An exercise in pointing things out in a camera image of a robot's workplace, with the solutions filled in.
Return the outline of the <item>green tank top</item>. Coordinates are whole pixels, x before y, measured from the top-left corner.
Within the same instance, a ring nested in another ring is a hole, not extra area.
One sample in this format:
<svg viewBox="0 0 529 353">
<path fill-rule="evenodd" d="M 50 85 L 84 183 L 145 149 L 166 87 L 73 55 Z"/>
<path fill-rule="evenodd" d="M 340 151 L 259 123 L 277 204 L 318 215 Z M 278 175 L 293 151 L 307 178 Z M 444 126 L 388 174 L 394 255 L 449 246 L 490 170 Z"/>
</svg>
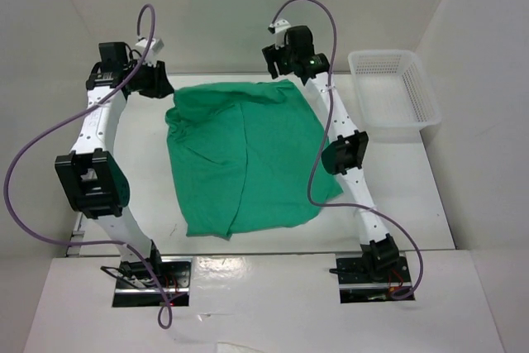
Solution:
<svg viewBox="0 0 529 353">
<path fill-rule="evenodd" d="M 189 236 L 297 227 L 341 194 L 314 163 L 322 124 L 293 82 L 206 83 L 173 101 L 166 142 Z"/>
</svg>

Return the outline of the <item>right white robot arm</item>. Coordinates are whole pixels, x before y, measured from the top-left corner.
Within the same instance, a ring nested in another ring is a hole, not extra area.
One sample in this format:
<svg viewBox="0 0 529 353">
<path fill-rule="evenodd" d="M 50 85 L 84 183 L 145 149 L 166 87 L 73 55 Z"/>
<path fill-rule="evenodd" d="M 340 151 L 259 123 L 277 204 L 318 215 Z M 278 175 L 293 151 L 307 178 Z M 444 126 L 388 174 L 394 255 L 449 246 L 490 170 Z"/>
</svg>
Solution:
<svg viewBox="0 0 529 353">
<path fill-rule="evenodd" d="M 317 156 L 323 169 L 337 177 L 357 209 L 360 249 L 364 276 L 379 281 L 392 273 L 399 258 L 398 247 L 383 219 L 378 215 L 363 171 L 368 134 L 351 120 L 336 90 L 329 60 L 316 53 L 312 32 L 307 26 L 291 26 L 285 20 L 269 25 L 274 43 L 262 53 L 272 78 L 294 74 L 303 87 L 321 100 L 327 121 L 324 126 L 328 142 Z"/>
</svg>

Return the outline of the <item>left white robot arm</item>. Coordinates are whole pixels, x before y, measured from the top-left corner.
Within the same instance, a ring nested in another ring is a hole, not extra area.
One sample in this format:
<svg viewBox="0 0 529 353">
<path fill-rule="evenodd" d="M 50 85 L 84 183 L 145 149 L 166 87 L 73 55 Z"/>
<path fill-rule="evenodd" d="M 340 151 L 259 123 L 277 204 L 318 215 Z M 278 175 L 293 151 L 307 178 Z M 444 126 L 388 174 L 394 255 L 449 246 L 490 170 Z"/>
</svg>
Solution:
<svg viewBox="0 0 529 353">
<path fill-rule="evenodd" d="M 155 243 L 141 230 L 129 208 L 128 180 L 113 156 L 117 127 L 127 98 L 139 93 L 147 98 L 173 94 L 165 64 L 158 55 L 159 38 L 139 39 L 134 51 L 146 51 L 144 61 L 133 58 L 124 42 L 99 44 L 101 59 L 88 76 L 88 107 L 79 137 L 67 155 L 55 159 L 70 207 L 95 221 L 119 249 L 125 274 L 145 286 L 155 286 L 164 277 L 164 266 Z"/>
</svg>

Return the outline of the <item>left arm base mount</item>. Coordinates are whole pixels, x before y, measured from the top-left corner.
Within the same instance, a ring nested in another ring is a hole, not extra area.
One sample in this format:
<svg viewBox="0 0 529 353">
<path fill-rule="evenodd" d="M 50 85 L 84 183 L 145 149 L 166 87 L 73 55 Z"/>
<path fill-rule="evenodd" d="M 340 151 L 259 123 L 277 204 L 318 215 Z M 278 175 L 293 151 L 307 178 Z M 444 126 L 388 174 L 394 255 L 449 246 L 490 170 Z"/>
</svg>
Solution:
<svg viewBox="0 0 529 353">
<path fill-rule="evenodd" d="M 192 261 L 191 257 L 185 256 L 163 256 L 161 259 L 157 277 L 172 307 L 189 305 Z M 119 266 L 102 265 L 100 270 L 115 280 L 112 299 L 114 308 L 164 306 L 155 279 L 143 268 L 133 272 L 130 266 L 121 262 Z"/>
</svg>

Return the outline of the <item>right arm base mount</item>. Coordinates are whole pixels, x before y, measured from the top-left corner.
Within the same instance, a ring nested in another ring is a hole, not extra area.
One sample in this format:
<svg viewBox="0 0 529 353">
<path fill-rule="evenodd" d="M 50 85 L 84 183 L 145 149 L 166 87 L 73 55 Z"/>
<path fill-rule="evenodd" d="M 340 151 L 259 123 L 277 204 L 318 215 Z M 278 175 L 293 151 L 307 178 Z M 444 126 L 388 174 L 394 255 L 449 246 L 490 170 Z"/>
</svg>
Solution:
<svg viewBox="0 0 529 353">
<path fill-rule="evenodd" d="M 412 287 L 404 255 L 396 265 L 375 276 L 369 273 L 359 256 L 338 255 L 335 266 L 328 272 L 337 277 L 341 303 L 391 302 L 393 293 L 405 294 Z"/>
</svg>

